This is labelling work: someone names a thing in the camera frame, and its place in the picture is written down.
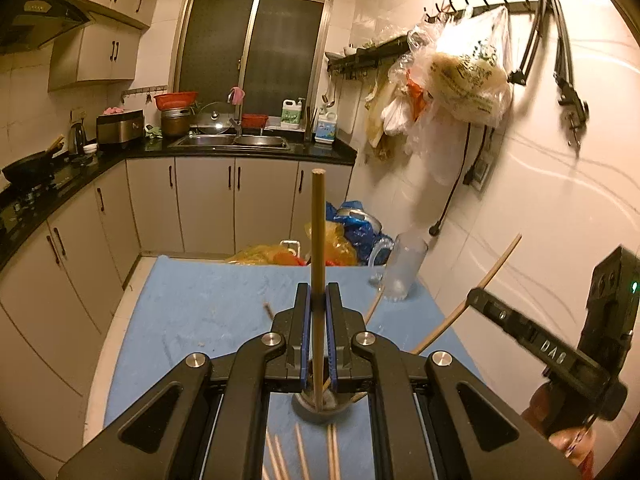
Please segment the person's right hand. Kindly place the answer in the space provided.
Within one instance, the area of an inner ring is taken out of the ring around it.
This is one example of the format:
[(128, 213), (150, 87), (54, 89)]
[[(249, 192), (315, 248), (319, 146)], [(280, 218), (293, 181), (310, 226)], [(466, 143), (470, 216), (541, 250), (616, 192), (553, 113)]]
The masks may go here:
[[(549, 386), (541, 385), (529, 400), (529, 406), (522, 413), (522, 417), (534, 427), (540, 434), (544, 434), (542, 424), (549, 413)], [(593, 428), (584, 431), (584, 427), (572, 427), (561, 429), (550, 434), (549, 442), (565, 453), (574, 444), (573, 451), (568, 454), (568, 460), (580, 471), (583, 479), (593, 478), (594, 444), (596, 432)]]

